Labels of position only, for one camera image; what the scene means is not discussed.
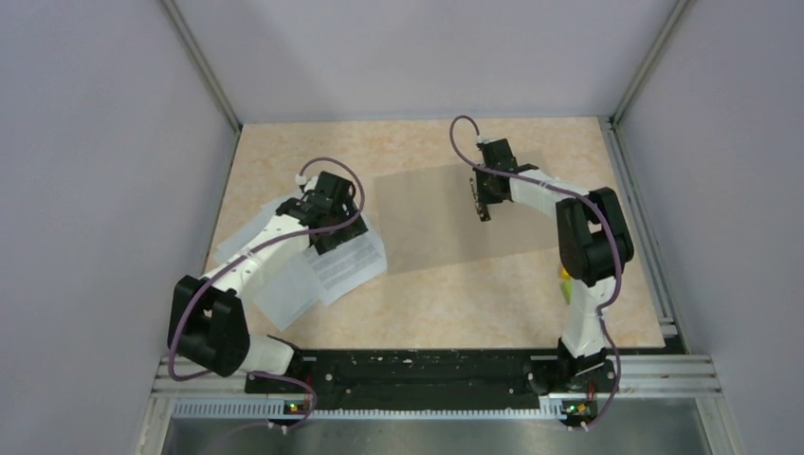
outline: gray wall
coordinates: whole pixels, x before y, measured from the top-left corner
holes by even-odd
[[[801,453],[804,3],[700,1],[626,119],[687,340],[748,453]]]
[[[232,134],[156,0],[13,0],[0,137],[0,452],[131,453]]]
[[[602,115],[674,0],[179,0],[243,122]]]

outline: table surface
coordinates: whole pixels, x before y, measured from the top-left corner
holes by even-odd
[[[541,153],[560,179],[618,189],[596,118],[481,118],[485,137],[507,137],[514,154]],[[366,188],[364,215],[382,234],[375,178],[454,164],[449,120],[249,124],[243,129],[212,242],[215,248],[253,219],[265,202],[296,189],[294,175],[316,156],[341,159]],[[468,124],[456,128],[479,159]],[[338,169],[314,167],[341,173]],[[568,316],[557,275],[557,248],[400,274],[383,274],[331,306],[307,310],[285,331],[250,302],[248,328],[305,348],[555,347]],[[216,264],[211,258],[207,269]],[[640,260],[627,264],[622,293],[606,316],[614,341],[664,346]]]

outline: wire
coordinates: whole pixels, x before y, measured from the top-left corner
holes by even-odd
[[[477,137],[480,137],[480,127],[478,127],[478,124],[474,120],[474,118],[464,115],[454,118],[452,120],[452,123],[449,125],[449,143],[452,144],[452,150],[466,164],[483,173],[490,173],[492,175],[498,175],[500,177],[506,177],[506,178],[514,178],[524,182],[532,183],[534,185],[539,185],[543,188],[546,188],[547,190],[555,191],[578,199],[580,202],[586,205],[592,211],[592,213],[594,213],[594,216],[597,217],[597,220],[600,222],[600,226],[602,227],[603,232],[606,234],[606,239],[609,241],[609,246],[612,249],[612,257],[614,260],[614,290],[612,292],[612,296],[609,297],[608,300],[601,303],[600,305],[597,305],[596,312],[597,312],[597,319],[600,321],[600,330],[601,332],[603,332],[603,337],[605,337],[606,340],[609,342],[609,344],[612,346],[612,351],[614,352],[614,364],[616,365],[617,371],[614,377],[614,384],[612,387],[612,392],[609,394],[609,398],[606,399],[606,402],[603,404],[603,408],[600,410],[597,416],[592,420],[592,422],[588,423],[585,427],[587,430],[592,429],[592,427],[594,427],[597,424],[597,421],[599,421],[600,418],[603,417],[603,415],[605,415],[608,412],[609,407],[611,406],[612,401],[614,400],[614,396],[616,395],[617,390],[620,387],[620,372],[622,370],[620,350],[617,348],[617,345],[614,344],[614,340],[612,339],[612,336],[609,334],[609,330],[606,328],[606,322],[603,320],[603,310],[612,306],[614,304],[614,301],[617,300],[617,297],[620,295],[620,290],[622,288],[622,282],[623,282],[623,265],[622,262],[620,261],[619,250],[617,249],[617,243],[614,240],[612,227],[609,226],[609,222],[608,220],[606,220],[606,217],[603,216],[603,212],[601,212],[600,209],[591,200],[589,200],[588,197],[582,194],[579,194],[575,191],[565,190],[563,188],[551,185],[550,183],[545,182],[543,180],[538,180],[537,178],[531,178],[516,173],[506,173],[503,171],[489,169],[467,158],[463,153],[461,153],[461,150],[458,148],[458,144],[455,143],[455,134],[454,134],[455,124],[458,122],[458,120],[461,119],[467,120],[469,123],[472,124],[472,126],[475,129],[475,135]]]
[[[287,427],[286,430],[284,430],[284,431],[290,431],[292,429],[296,429],[296,428],[300,427],[301,425],[303,425],[304,422],[308,418],[310,418],[310,414],[313,413],[313,410],[316,409],[316,405],[318,404],[318,401],[319,401],[319,396],[316,394],[316,391],[314,391],[312,387],[310,387],[307,384],[301,382],[300,380],[294,379],[292,377],[279,376],[277,374],[271,374],[271,373],[265,373],[265,372],[248,372],[248,374],[252,375],[252,376],[262,377],[264,379],[271,379],[271,380],[275,380],[275,381],[287,382],[289,384],[293,384],[293,385],[296,385],[296,386],[299,386],[299,387],[303,388],[305,391],[307,391],[307,393],[310,394],[310,409],[301,417],[301,419],[298,422],[296,422],[295,424],[291,425],[290,427]],[[249,429],[249,428],[273,428],[273,425],[271,425],[270,422],[268,422],[268,423],[266,423],[266,422],[248,422],[248,423],[242,424],[239,427],[235,427],[235,428],[227,431],[220,438],[212,441],[208,446],[204,447],[204,449],[201,450],[198,453],[198,455],[205,455],[205,454],[209,453],[210,450],[214,449],[217,446],[220,446],[221,443],[226,441],[226,439],[230,438],[231,436],[233,436],[236,433],[239,433],[239,432],[241,432],[241,431],[243,431],[245,429]]]

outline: stack of papers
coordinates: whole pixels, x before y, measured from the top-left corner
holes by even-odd
[[[212,258],[223,264],[241,251],[289,197],[301,198],[302,193],[297,191],[263,205],[257,217],[218,245]],[[280,331],[288,328],[316,301],[331,305],[388,269],[382,239],[366,217],[363,221],[369,229],[366,233],[321,256],[313,247],[307,248],[288,261],[274,279],[257,292],[254,303]]]

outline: purple cable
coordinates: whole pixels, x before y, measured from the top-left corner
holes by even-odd
[[[248,374],[250,374],[252,376],[263,377],[265,379],[272,379],[272,380],[276,380],[276,381],[287,382],[289,384],[293,384],[293,385],[296,385],[296,386],[299,386],[299,387],[305,389],[307,391],[307,393],[310,394],[310,409],[307,410],[307,412],[304,414],[304,416],[301,418],[301,420],[299,420],[295,424],[293,424],[290,427],[288,427],[287,428],[288,431],[300,427],[304,423],[304,421],[306,421],[308,418],[310,418],[310,414],[312,414],[313,411],[316,410],[316,405],[319,402],[319,396],[316,394],[316,391],[314,391],[312,387],[310,387],[307,384],[301,382],[300,380],[294,379],[292,377],[279,376],[279,375],[276,375],[276,374],[270,374],[270,373],[264,373],[264,372],[248,372]],[[223,443],[226,439],[230,438],[235,433],[239,433],[240,431],[243,431],[244,429],[249,429],[249,428],[270,428],[270,427],[267,425],[266,422],[248,422],[246,424],[242,424],[239,427],[236,427],[236,428],[233,428],[233,429],[227,431],[220,438],[212,441],[212,443],[209,444],[208,446],[204,447],[204,450],[201,450],[201,452],[199,452],[198,455],[204,455],[206,453],[209,453],[210,450],[212,450],[215,447],[219,446],[221,443]]]
[[[340,162],[340,161],[338,161],[338,160],[336,160],[334,158],[330,158],[330,157],[327,157],[327,156],[322,156],[322,157],[313,158],[313,159],[307,161],[307,163],[305,163],[304,166],[301,167],[301,171],[299,171],[299,175],[304,175],[304,171],[306,171],[307,168],[310,167],[311,164],[318,163],[318,162],[321,162],[321,161],[326,161],[326,162],[330,162],[330,163],[334,163],[334,164],[339,165],[341,168],[343,168],[344,171],[349,173],[349,175],[351,175],[352,178],[355,180],[355,183],[357,184],[357,191],[360,193],[360,204],[357,206],[357,212],[354,215],[352,215],[352,217],[349,218],[348,220],[344,221],[343,223],[339,223],[337,225],[334,225],[334,226],[317,227],[315,229],[308,229],[308,230],[299,230],[299,231],[296,231],[296,232],[290,232],[290,233],[287,233],[287,234],[280,235],[279,237],[274,237],[274,238],[272,238],[270,240],[262,242],[261,244],[253,247],[251,249],[251,251],[250,251],[251,253],[257,253],[257,252],[262,251],[263,249],[265,249],[265,248],[267,248],[269,246],[277,244],[278,242],[281,242],[283,240],[287,240],[287,239],[290,239],[290,238],[293,238],[293,237],[298,237],[300,235],[323,234],[323,233],[332,232],[332,231],[335,231],[335,230],[338,230],[338,229],[341,229],[341,228],[346,228],[347,226],[351,225],[354,221],[356,221],[357,218],[360,217],[360,213],[363,212],[363,206],[365,205],[366,193],[363,190],[363,184],[360,182],[360,179],[357,178],[357,174],[355,174],[355,172],[352,171],[352,169],[349,168],[349,166],[346,166],[345,164],[343,164],[342,162]],[[183,376],[179,375],[179,374],[176,374],[176,372],[175,372],[175,357],[176,357],[176,351],[178,350],[178,340],[181,338],[181,335],[184,334],[184,328],[187,325],[187,320],[190,318],[190,314],[192,313],[192,309],[195,308],[196,304],[198,304],[198,301],[201,299],[201,296],[203,296],[204,293],[207,292],[207,289],[209,289],[215,282],[220,280],[221,277],[223,277],[231,269],[236,267],[239,263],[241,263],[245,259],[246,259],[246,256],[239,256],[237,259],[235,259],[234,261],[232,261],[231,263],[229,263],[225,267],[223,267],[220,270],[218,270],[217,273],[212,275],[212,277],[209,280],[206,280],[204,282],[204,284],[202,284],[201,287],[198,288],[198,291],[195,292],[195,294],[193,294],[192,298],[190,299],[190,302],[187,304],[187,308],[185,308],[184,313],[182,313],[181,318],[179,319],[178,324],[176,325],[174,339],[171,340],[171,349],[168,352],[168,375],[171,377],[172,380],[179,381],[179,382],[181,382],[181,381],[189,381],[191,379],[195,379],[196,377],[203,376],[204,374],[207,374],[207,373],[210,372],[209,370],[202,370],[202,371],[200,371],[198,373],[187,374],[187,375],[183,375]]]
[[[612,401],[614,400],[614,395],[617,393],[617,390],[620,387],[620,371],[622,370],[621,368],[622,364],[620,360],[620,350],[617,349],[617,345],[614,344],[614,340],[612,339],[612,336],[609,334],[609,330],[606,328],[606,322],[604,322],[603,320],[603,310],[612,306],[614,304],[614,301],[617,300],[617,297],[620,295],[620,289],[622,288],[622,281],[623,281],[623,265],[622,262],[620,261],[620,255],[617,249],[617,243],[614,240],[612,227],[609,226],[609,222],[606,220],[606,217],[603,216],[603,212],[601,212],[600,209],[598,209],[597,206],[591,200],[589,200],[588,197],[584,195],[578,194],[577,192],[574,191],[556,187],[554,185],[551,185],[542,180],[538,180],[536,178],[526,177],[524,175],[518,175],[516,173],[506,173],[503,171],[488,169],[467,158],[464,154],[461,153],[460,149],[458,149],[458,144],[455,143],[455,135],[454,135],[455,124],[458,122],[458,120],[461,119],[468,120],[469,123],[472,124],[472,126],[475,129],[475,135],[477,135],[478,137],[480,136],[480,127],[478,127],[478,124],[474,120],[474,118],[463,115],[454,118],[452,120],[452,123],[449,125],[449,142],[452,144],[452,150],[454,150],[455,154],[457,154],[458,157],[464,160],[466,164],[484,173],[490,173],[492,175],[498,175],[500,177],[515,178],[517,180],[532,183],[534,185],[539,185],[541,187],[546,188],[547,190],[555,191],[578,199],[580,202],[586,205],[592,211],[592,213],[594,213],[594,216],[597,217],[597,220],[600,222],[600,226],[603,228],[603,232],[606,234],[606,239],[609,241],[609,246],[612,248],[612,257],[614,259],[614,290],[612,292],[612,296],[609,297],[608,300],[597,306],[596,311],[598,320],[600,321],[600,330],[601,332],[603,332],[603,337],[605,337],[606,340],[609,341],[609,344],[612,345],[612,351],[614,352],[614,363],[617,366],[617,372],[616,376],[614,377],[614,385],[612,387],[612,393],[609,394],[609,398],[606,399],[606,403],[603,404],[603,408],[600,410],[597,416],[592,420],[592,422],[586,425],[586,429],[589,430],[592,427],[594,427],[597,424],[597,421],[600,420],[601,417],[603,417],[603,414],[605,414],[609,410],[609,407],[611,406]]]

